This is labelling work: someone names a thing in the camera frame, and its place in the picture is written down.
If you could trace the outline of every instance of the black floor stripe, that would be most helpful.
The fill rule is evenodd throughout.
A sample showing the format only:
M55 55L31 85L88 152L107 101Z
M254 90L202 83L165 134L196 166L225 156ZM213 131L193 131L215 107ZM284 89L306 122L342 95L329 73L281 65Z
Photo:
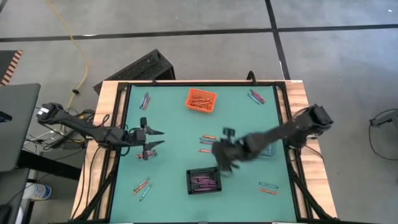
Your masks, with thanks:
M4 6L6 5L7 1L8 0L2 0L1 1L1 3L0 3L0 13L1 13L2 9L4 9Z
M271 0L265 0L265 1L268 10L269 21L271 22L272 34L274 35L276 51L278 53L280 66L282 67L282 73L286 80L290 80L289 69L287 68L284 49L282 47L282 42L280 41L278 27L276 26L276 20L275 20L274 10L272 10Z
M74 35L75 40L95 40L95 39L116 39L134 37L175 37L181 35L214 35L214 34L258 34L272 32L271 28L247 28L247 29L218 29L218 30L186 30L186 31L165 31L165 32L142 32L127 34L98 34L98 35ZM69 36L53 37L10 37L0 38L0 42L32 42L32 41L51 41L51 40L70 40Z
M278 28L279 32L314 32L314 31L339 31L339 30L372 30L372 29L397 29L398 24L358 25L358 26L327 26L327 27L286 27Z

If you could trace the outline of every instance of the orange plastic bin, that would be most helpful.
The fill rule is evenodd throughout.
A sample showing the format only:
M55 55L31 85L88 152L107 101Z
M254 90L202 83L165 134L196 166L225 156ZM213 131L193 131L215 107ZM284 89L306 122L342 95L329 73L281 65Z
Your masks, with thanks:
M185 106L191 110L211 113L214 110L217 94L204 90L189 89Z

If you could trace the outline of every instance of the yellow cable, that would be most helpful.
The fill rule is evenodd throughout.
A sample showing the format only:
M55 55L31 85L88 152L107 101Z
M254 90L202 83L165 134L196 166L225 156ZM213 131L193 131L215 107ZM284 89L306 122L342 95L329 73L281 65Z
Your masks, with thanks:
M67 33L70 37L70 40L72 41L72 43L77 47L77 49L79 49L81 56L83 56L84 60L85 60L85 65L86 65L86 71L85 71L85 76L83 77L83 79L81 80L80 84L76 87L76 90L79 90L79 88L82 86L82 84L86 81L87 78L87 73L88 73L88 60L86 58L85 53L82 51L82 49L79 47L79 45L75 42L75 40L73 39L72 33L70 32L69 26L68 24L63 20L62 16L57 12L57 10L54 8L54 6L51 4L51 2L49 0L45 0L47 2L47 4L50 6L51 10L53 10L53 12L58 16L58 18L60 19L60 21L63 23L63 25L65 26L65 29L67 30ZM72 93L72 96L69 100L68 106L66 109L69 109L70 105L72 104L73 98L75 97L75 93Z

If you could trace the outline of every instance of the concrete floor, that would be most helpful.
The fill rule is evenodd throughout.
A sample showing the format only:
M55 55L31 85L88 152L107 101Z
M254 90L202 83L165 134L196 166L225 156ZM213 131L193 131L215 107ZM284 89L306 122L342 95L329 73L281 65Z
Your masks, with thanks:
M52 1L76 35L170 30L268 28L262 0ZM396 24L398 3L377 0L272 0L278 27ZM0 13L0 37L66 35L44 0L8 1ZM311 103L324 105L334 126L321 139L338 216L357 222L396 223L398 162L372 153L368 120L398 104L397 29L281 33L292 79L304 80ZM90 62L73 107L95 109L92 86L153 49L174 65L178 79L240 79L253 70L260 79L283 79L271 33L148 37L78 41ZM0 43L23 50L11 84L39 82L39 103L67 104L83 77L84 63L69 41ZM45 130L32 122L29 133ZM376 150L398 157L396 130L373 131ZM65 151L52 152L60 157ZM83 154L66 162L81 166ZM48 176L54 192L35 204L31 223L69 217L76 183Z

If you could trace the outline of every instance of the desk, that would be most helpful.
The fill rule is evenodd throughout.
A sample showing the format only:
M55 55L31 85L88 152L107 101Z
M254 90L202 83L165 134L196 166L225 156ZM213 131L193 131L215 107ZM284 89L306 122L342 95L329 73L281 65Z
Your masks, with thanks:
M231 84L238 84L238 83L247 83L250 84L250 80L184 80L184 81L175 81L175 80L167 80L167 81L158 81L158 84L163 84L163 83L179 83L183 85L184 83L192 83L192 85L201 85L203 83L231 83ZM275 80L267 80L267 81L257 81L259 83L272 83L275 82ZM151 81L130 81L129 83L133 84L149 84ZM114 108L117 108L117 113L116 116L113 118L115 125L120 125L122 118L123 118L123 109L124 106L126 105L125 102L125 97L126 93L124 91L118 91L118 86L119 82L117 81L108 81L103 83L102 91L99 96L99 102L98 106L96 109L96 116L94 122L96 124L100 124L103 120L103 117L107 114L113 114ZM285 82L286 90L287 90L287 96L289 97L289 108L294 114L301 108L304 108L308 106L308 101L307 101L307 96L305 94L304 86L301 81L287 81ZM280 110L282 114L282 119L284 121L287 120L286 117L286 110L284 106L284 99L281 94L281 90L277 90L277 95L280 103ZM116 101L116 95L119 95L120 101ZM151 121L148 120L149 125L152 125L154 129L156 129L156 124L151 124ZM319 145L316 141L308 141L308 145L316 150L319 151ZM91 164L93 160L93 156L95 151L97 150L97 144L95 142L90 142L88 145L87 153L86 153L86 167L84 169L85 176L89 176L89 171L90 167L87 164ZM84 205L86 204L86 197L88 195L88 200L90 201L91 198L94 196L94 194L98 190L98 184L100 182L101 178L101 170L103 169L103 164L104 164L104 158L105 158L105 151L100 150L94 161L93 161L93 170L91 173L91 185L90 189L87 189L88 187L88 181L85 181L85 187L83 191L83 198L81 200L81 204L78 207L78 211L76 214L80 214L81 211L84 209ZM331 197L329 185L328 185L328 179L326 176L325 168L323 166L322 160L317 157L317 155L312 154L311 151L306 151L305 149L303 150L303 153L301 155L301 160L303 164L303 171L305 174L306 182L307 182L307 187L309 191L313 194L313 196L316 198L318 203L325 209L327 213L329 213L332 216L336 216L334 204L333 204L333 199ZM110 169L111 164L113 163L113 160L109 160L108 167ZM79 182L78 190L76 192L76 198L75 198L75 204L73 206L73 211L76 209L78 201L81 196L81 188L82 188L83 182ZM101 206L98 210L98 217L99 218L104 218L107 217L109 214L107 214L106 209L108 205L108 197L109 197L109 191L107 190L103 196L103 199L101 201ZM302 196L297 190L297 201L298 201L298 209L300 210L300 216L301 217L306 217L306 211L305 211L305 205L302 199Z

